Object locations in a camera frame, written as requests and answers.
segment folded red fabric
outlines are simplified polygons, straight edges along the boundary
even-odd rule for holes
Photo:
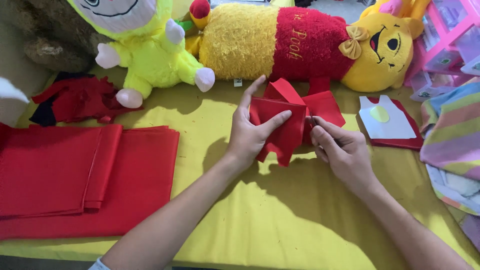
[[[372,103],[378,103],[379,99],[378,98],[373,98],[373,97],[368,97],[368,100],[370,100]],[[391,100],[397,108],[399,108],[407,117],[408,122],[410,123],[410,126],[413,128],[413,131],[415,132],[415,135],[417,137],[412,138],[412,139],[370,139],[370,143],[372,146],[378,146],[378,147],[396,147],[396,148],[405,148],[405,149],[410,149],[414,151],[420,152],[421,147],[423,146],[423,137],[420,134],[419,127],[417,126],[417,123],[415,122],[415,119],[413,119],[407,112],[407,110],[403,107],[402,103],[396,99]]]
[[[98,123],[113,123],[119,114],[143,108],[125,108],[115,98],[118,90],[108,77],[73,78],[53,83],[43,93],[32,97],[36,104],[57,96],[52,110],[57,122],[80,122],[87,118],[97,119]]]
[[[85,129],[89,133],[102,133],[103,128],[70,128],[67,130],[79,132]],[[136,130],[125,130],[122,132],[116,155],[114,158],[108,182],[100,182],[98,185],[83,187],[85,198],[93,205],[101,203],[100,209],[87,209],[79,215],[57,215],[48,217],[25,217],[16,219],[0,220],[0,239],[8,238],[64,238],[64,237],[97,237],[123,235],[148,217],[154,211],[165,205],[170,200],[175,159],[180,134],[168,127],[153,127]],[[60,136],[52,140],[59,141]],[[98,142],[98,138],[90,138],[88,141]],[[87,140],[78,141],[80,145],[87,143]],[[58,148],[59,160],[52,164],[57,170],[68,162],[74,162],[64,148]],[[93,164],[90,172],[95,171]],[[30,168],[37,167],[36,164],[26,164]],[[55,183],[57,179],[51,175],[42,176],[51,179]],[[63,179],[69,182],[74,177],[68,174]],[[59,196],[64,194],[55,187]]]
[[[250,122],[261,125],[284,110],[292,111],[292,116],[267,139],[257,160],[264,162],[269,152],[277,154],[278,164],[288,166],[293,151],[300,144],[311,144],[312,126],[306,116],[321,116],[325,120],[343,126],[343,118],[332,92],[329,79],[315,78],[310,81],[309,95],[301,98],[285,79],[269,83],[263,98],[252,98]]]
[[[122,126],[0,129],[0,217],[18,218],[82,213],[87,186],[108,181]]]

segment plush toy ear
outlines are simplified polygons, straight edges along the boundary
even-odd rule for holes
[[[423,23],[421,20],[413,19],[413,18],[403,18],[402,20],[405,21],[407,24],[410,33],[412,35],[412,39],[416,39],[420,36],[423,32]]]

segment hand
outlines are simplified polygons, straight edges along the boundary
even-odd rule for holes
[[[104,69],[109,69],[120,65],[120,55],[112,46],[105,43],[99,43],[98,55],[96,56],[95,61]]]
[[[165,35],[171,43],[178,45],[185,37],[185,30],[173,19],[169,19],[165,25]]]
[[[253,163],[270,134],[292,115],[291,111],[286,110],[259,126],[250,123],[248,107],[252,100],[252,94],[264,81],[265,76],[262,76],[252,83],[233,113],[232,131],[226,156],[233,157],[242,169],[248,168]]]
[[[365,136],[321,117],[314,118],[319,125],[313,128],[310,136],[317,157],[329,163],[334,174],[356,195],[381,185],[373,173]]]

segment finger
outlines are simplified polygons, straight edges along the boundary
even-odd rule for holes
[[[327,153],[325,153],[325,150],[321,149],[320,147],[315,147],[315,154],[317,154],[317,157],[323,160],[325,163],[330,162]]]
[[[349,135],[349,131],[337,125],[334,125],[330,122],[325,121],[325,119],[323,119],[320,116],[314,116],[313,118],[315,119],[315,122],[319,126],[321,126],[325,131],[327,131],[335,139],[341,139]]]
[[[259,127],[263,131],[263,136],[265,137],[265,139],[268,138],[268,136],[270,136],[270,134],[275,129],[277,129],[279,126],[283,125],[283,123],[285,123],[285,121],[288,120],[290,118],[290,116],[292,116],[292,111],[286,110],[286,111],[283,111],[283,112],[277,114],[276,116],[272,117],[267,122],[259,125]]]
[[[252,101],[252,95],[258,90],[258,87],[262,85],[265,81],[265,75],[262,75],[256,81],[252,83],[252,85],[245,90],[243,96],[240,100],[239,108],[245,108],[248,110],[248,106],[250,106],[250,102]]]
[[[312,129],[310,136],[325,150],[325,153],[329,157],[336,157],[345,153],[345,151],[336,144],[333,137],[319,125]]]

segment striped fabric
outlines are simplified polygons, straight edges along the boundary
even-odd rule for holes
[[[422,104],[420,159],[432,166],[480,180],[480,83],[468,84]]]

